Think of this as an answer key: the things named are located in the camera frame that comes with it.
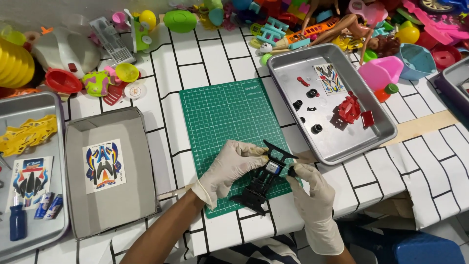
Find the green bottle cap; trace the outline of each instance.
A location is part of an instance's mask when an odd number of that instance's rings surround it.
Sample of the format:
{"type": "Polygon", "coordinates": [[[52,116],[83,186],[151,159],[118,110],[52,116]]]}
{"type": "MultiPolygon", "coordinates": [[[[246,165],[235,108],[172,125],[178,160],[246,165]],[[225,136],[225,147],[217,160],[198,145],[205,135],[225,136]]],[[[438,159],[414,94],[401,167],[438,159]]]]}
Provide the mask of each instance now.
{"type": "Polygon", "coordinates": [[[388,84],[384,88],[384,92],[387,94],[397,93],[398,91],[399,91],[399,88],[395,84],[388,84]]]}

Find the cardboard box lid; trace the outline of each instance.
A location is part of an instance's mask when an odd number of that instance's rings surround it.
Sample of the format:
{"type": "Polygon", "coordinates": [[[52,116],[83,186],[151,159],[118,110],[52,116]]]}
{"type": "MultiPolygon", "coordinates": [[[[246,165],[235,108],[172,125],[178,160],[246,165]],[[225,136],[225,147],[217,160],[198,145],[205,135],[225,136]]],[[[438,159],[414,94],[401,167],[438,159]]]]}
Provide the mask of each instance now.
{"type": "Polygon", "coordinates": [[[67,193],[76,238],[154,214],[158,200],[142,114],[134,107],[74,120],[65,138],[67,193]],[[126,183],[86,194],[83,147],[120,139],[126,183]]]}

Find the black wheel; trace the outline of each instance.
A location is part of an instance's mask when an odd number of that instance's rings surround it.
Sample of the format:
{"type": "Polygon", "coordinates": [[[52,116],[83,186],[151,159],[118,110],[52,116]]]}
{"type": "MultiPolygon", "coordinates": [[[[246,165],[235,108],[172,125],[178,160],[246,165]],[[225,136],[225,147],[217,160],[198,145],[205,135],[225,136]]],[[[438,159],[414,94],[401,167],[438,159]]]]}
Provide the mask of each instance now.
{"type": "Polygon", "coordinates": [[[453,12],[456,7],[452,4],[440,4],[438,0],[419,0],[419,7],[430,14],[446,14],[453,12]]]}

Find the gloved hand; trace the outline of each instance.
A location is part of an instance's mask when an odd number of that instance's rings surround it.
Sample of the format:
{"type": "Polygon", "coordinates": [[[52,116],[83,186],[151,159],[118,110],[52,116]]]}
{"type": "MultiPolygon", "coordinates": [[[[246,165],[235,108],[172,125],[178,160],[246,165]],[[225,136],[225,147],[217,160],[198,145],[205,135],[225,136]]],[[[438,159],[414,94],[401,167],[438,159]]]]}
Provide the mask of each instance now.
{"type": "Polygon", "coordinates": [[[319,171],[312,166],[293,163],[293,169],[301,179],[310,184],[308,195],[297,179],[287,176],[293,191],[296,209],[304,220],[306,239],[314,252],[320,255],[339,255],[344,242],[337,224],[332,219],[335,190],[319,171]]]}
{"type": "Polygon", "coordinates": [[[195,182],[192,191],[209,209],[214,209],[217,199],[228,195],[235,180],[267,163],[268,157],[262,155],[267,150],[251,143],[227,140],[210,168],[195,182]]]}

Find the cutting mat grid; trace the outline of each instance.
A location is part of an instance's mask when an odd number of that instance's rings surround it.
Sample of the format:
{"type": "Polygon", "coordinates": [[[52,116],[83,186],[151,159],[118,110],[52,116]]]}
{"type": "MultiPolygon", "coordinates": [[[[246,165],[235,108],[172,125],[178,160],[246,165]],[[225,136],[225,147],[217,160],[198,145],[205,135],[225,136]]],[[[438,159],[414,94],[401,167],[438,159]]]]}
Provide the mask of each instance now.
{"type": "MultiPolygon", "coordinates": [[[[200,178],[210,167],[227,140],[238,140],[264,146],[263,140],[288,151],[280,125],[273,113],[261,79],[250,79],[180,91],[182,109],[189,133],[192,155],[200,178]]],[[[206,208],[207,218],[223,215],[244,206],[230,201],[249,185],[253,172],[233,183],[225,198],[217,201],[215,210],[206,208]]],[[[276,178],[267,198],[291,192],[288,182],[276,178]]]]}

